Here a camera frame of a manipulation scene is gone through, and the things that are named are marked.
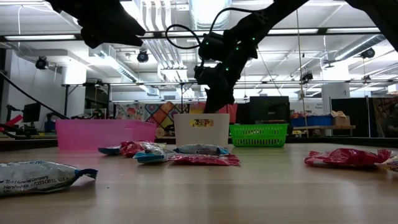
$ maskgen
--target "wooden table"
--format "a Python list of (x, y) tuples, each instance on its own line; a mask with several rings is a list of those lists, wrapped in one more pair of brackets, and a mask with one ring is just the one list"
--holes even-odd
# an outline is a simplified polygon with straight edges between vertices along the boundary
[[(349, 130), (349, 135), (353, 135), (353, 130), (356, 128), (355, 125), (349, 125), (349, 126), (309, 126), (308, 130), (314, 130), (314, 129), (319, 129), (321, 130), (321, 133), (323, 136), (325, 135), (325, 130)], [(307, 130), (306, 127), (294, 127), (293, 130)]]
[(338, 147), (234, 149), (241, 167), (145, 166), (57, 148), (2, 152), (0, 162), (43, 159), (95, 168), (99, 176), (64, 192), (0, 198), (1, 223), (396, 223), (397, 174), (303, 163), (309, 150)]

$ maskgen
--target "red wrapper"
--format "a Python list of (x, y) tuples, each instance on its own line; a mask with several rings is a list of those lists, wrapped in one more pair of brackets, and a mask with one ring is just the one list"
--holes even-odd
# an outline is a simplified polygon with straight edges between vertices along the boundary
[(126, 157), (133, 157), (137, 152), (145, 150), (142, 144), (139, 143), (140, 141), (122, 142), (122, 146), (120, 148), (120, 154)]
[(176, 154), (172, 156), (170, 160), (195, 165), (238, 166), (241, 163), (235, 155), (209, 156), (203, 154)]
[(391, 157), (391, 151), (380, 149), (377, 154), (357, 149), (336, 149), (330, 152), (314, 152), (304, 159), (304, 163), (310, 166), (328, 164), (340, 167), (365, 168), (375, 166), (375, 163), (383, 163)]

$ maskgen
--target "snack bag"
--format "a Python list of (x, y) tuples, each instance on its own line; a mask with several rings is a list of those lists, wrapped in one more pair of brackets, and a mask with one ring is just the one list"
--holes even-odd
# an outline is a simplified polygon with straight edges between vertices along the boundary
[(304, 159), (310, 166), (333, 165), (340, 167), (366, 168), (375, 163), (383, 163), (391, 156), (391, 151), (380, 149), (377, 154), (357, 149), (336, 149), (331, 152), (314, 152)]
[(229, 155), (229, 151), (220, 146), (210, 144), (188, 144), (174, 149), (176, 153), (181, 154), (203, 154), (212, 156)]
[(165, 144), (157, 144), (145, 141), (128, 141), (128, 142), (122, 142), (120, 153), (126, 157), (132, 158), (137, 152), (145, 150), (145, 148), (142, 146), (143, 144), (146, 145), (150, 144), (152, 146), (161, 147), (162, 149), (166, 148)]
[(238, 166), (241, 163), (235, 155), (211, 156), (203, 154), (176, 154), (172, 156), (170, 160), (193, 165)]
[(141, 146), (144, 148), (144, 150), (137, 152), (133, 157), (137, 159), (137, 162), (139, 163), (167, 162), (175, 154), (174, 151), (150, 144), (148, 142), (141, 143)]
[(120, 154), (120, 148), (121, 146), (99, 147), (98, 152), (108, 156), (117, 156)]
[(0, 164), (0, 196), (63, 190), (83, 175), (96, 179), (97, 172), (46, 161)]
[(240, 164), (238, 157), (231, 155), (223, 147), (209, 144), (191, 144), (174, 149), (177, 153), (170, 158), (171, 161), (196, 164), (196, 165), (222, 165), (237, 166)]
[(381, 164), (375, 163), (374, 165), (376, 165), (382, 169), (385, 169), (385, 170), (391, 170), (394, 172), (398, 172), (398, 157), (393, 157), (393, 158), (386, 160), (385, 162), (383, 162)]

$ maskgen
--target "pink plastic bin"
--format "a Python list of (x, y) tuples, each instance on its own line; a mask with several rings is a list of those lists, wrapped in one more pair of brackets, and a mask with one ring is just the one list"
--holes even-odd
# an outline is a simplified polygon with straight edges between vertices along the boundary
[(61, 151), (97, 151), (122, 141), (155, 141), (156, 125), (135, 120), (69, 119), (55, 123)]

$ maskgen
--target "white plastic bin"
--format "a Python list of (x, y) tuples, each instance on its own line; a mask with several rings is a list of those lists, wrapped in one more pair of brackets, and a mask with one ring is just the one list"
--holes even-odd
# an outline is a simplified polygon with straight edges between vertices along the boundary
[(175, 114), (175, 143), (228, 146), (229, 114)]

